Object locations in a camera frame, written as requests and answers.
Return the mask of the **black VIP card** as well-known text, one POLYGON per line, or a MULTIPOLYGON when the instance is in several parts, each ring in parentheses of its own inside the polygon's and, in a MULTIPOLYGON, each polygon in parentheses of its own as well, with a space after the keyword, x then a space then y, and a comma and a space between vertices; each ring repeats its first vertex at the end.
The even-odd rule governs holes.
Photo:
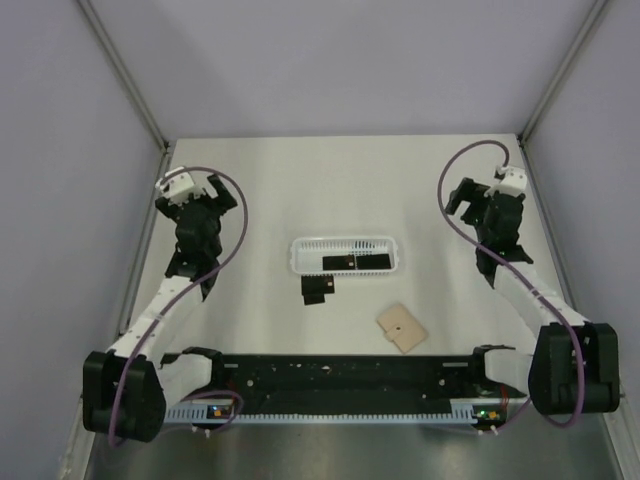
POLYGON ((327 295, 334 292, 335 281, 332 275, 301 277, 301 294, 303 296, 327 295))

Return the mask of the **beige card holder wallet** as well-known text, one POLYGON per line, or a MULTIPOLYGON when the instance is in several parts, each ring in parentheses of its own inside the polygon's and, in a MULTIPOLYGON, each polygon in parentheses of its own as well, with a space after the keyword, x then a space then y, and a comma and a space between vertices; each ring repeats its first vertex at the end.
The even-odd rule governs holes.
POLYGON ((402 354, 408 354, 429 336, 422 323, 401 303, 383 311, 376 323, 383 330, 385 338, 402 354))

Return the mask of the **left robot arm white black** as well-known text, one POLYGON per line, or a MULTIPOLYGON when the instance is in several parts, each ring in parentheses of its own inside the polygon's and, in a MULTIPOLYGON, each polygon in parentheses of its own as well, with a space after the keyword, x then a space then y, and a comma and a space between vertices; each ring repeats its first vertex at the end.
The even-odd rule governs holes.
POLYGON ((156 182, 155 207, 175 225, 175 246, 164 276, 126 332, 107 350, 91 352, 83 364, 83 427, 106 435, 112 446, 121 440, 152 441, 172 407, 220 395, 226 387, 220 352, 204 347, 169 350, 238 252, 222 253, 223 216, 248 207, 229 175, 205 167, 209 185, 202 187, 192 177, 195 171, 178 167, 156 182))

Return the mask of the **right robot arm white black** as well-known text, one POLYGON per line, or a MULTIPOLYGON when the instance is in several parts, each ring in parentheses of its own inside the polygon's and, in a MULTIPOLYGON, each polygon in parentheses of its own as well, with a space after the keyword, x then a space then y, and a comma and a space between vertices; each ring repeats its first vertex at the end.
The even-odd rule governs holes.
POLYGON ((489 286, 517 312, 535 337, 532 353, 513 347, 478 348, 483 360, 467 370, 469 388, 487 396, 502 384, 529 396, 546 416, 615 411, 620 403, 618 336, 572 309, 538 275, 519 243, 525 194, 461 180, 444 208, 475 230, 476 266, 489 286))

